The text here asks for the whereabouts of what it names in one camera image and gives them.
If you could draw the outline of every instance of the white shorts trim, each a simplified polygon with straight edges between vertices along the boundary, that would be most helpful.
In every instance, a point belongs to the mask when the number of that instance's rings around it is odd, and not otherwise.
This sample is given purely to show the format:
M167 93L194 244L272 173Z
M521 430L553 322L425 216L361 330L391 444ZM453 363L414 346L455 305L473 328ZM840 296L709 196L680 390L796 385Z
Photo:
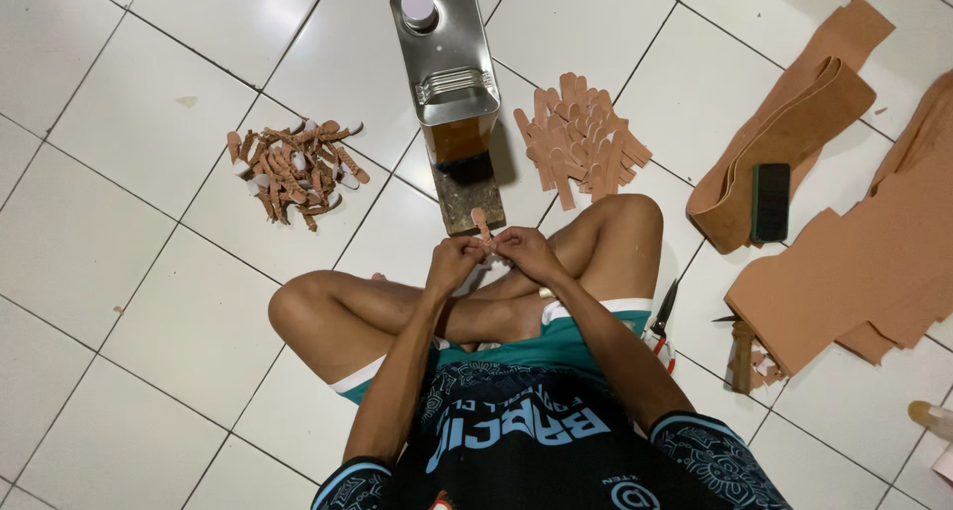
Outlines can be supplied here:
M377 374L377 371L380 370L380 366L384 364L384 358L387 356L381 356L377 358L373 363L364 367L363 369L358 370L356 373L342 380L341 382L332 383L331 390L335 393L341 394L351 391L354 387L370 380Z
M450 348L450 342L445 338L434 337L433 343L437 350L446 350ZM331 387L332 391L338 394L351 391L351 389L354 387L357 387L358 385L376 376L377 371L380 370L380 366L384 364L384 358L387 358L387 355L375 359L370 365L359 369L356 373L352 374L341 382L332 383L329 387Z
M649 298L616 298L600 303L602 307L609 310L609 313L652 310L652 300ZM562 306L562 302L554 301L542 309L542 325L548 326L553 320L564 319L568 316L569 310Z

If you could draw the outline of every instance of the teal shorts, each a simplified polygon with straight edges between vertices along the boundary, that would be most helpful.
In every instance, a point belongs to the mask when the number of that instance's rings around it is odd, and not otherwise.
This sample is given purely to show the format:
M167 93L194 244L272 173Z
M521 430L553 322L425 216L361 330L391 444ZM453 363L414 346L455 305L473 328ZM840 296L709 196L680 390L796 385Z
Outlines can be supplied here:
M652 309L648 298L620 298L600 302L638 336L645 330ZM605 383L602 371L586 346L576 321L558 301L542 311L540 336L508 342L498 348L468 353L459 345L437 338L431 347L430 364L440 367L458 361L486 361L504 365L522 365L569 369L580 376ZM360 369L341 382L331 384L338 394L360 404L368 385L384 362L384 357Z

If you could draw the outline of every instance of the can handle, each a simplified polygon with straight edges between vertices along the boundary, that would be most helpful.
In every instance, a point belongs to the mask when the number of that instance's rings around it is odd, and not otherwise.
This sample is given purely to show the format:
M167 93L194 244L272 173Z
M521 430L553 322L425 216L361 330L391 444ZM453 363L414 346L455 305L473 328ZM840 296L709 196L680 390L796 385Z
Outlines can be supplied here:
M416 92L416 101L424 106L436 95L447 91L463 90L466 88L493 87L493 76L488 70L475 67L464 67L451 70L442 70L427 75L420 84L413 87Z

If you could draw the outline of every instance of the leg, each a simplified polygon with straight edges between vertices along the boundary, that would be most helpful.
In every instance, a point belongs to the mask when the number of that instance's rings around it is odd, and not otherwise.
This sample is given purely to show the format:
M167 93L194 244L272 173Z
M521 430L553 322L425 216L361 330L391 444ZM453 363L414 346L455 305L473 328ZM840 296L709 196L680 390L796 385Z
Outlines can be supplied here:
M661 254L661 212L644 195L608 196L551 238L563 265L600 300L651 297ZM459 343L510 342L535 336L550 300L520 272L495 293L448 304L437 334ZM334 383L387 353L420 289L319 271L289 281L272 298L269 317L289 346L319 377Z
M549 244L573 277L582 278L595 264L583 286L598 299L651 297L659 273L661 232L661 211L648 196L609 195L580 212L572 223L549 238ZM513 270L470 298L525 297L539 288L522 272ZM642 294L625 294L630 291Z

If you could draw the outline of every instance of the knee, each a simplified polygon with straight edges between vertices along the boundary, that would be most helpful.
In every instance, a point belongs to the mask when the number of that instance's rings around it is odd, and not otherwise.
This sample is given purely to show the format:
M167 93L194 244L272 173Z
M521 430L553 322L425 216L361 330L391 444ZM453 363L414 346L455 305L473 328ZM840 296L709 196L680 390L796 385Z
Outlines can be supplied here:
M295 315L329 296L336 273L331 270L304 273L278 288L268 302L268 320L274 330L281 335Z
M642 229L658 229L661 232L664 220L655 200L643 193L607 195L600 201L607 202L614 218L635 221Z

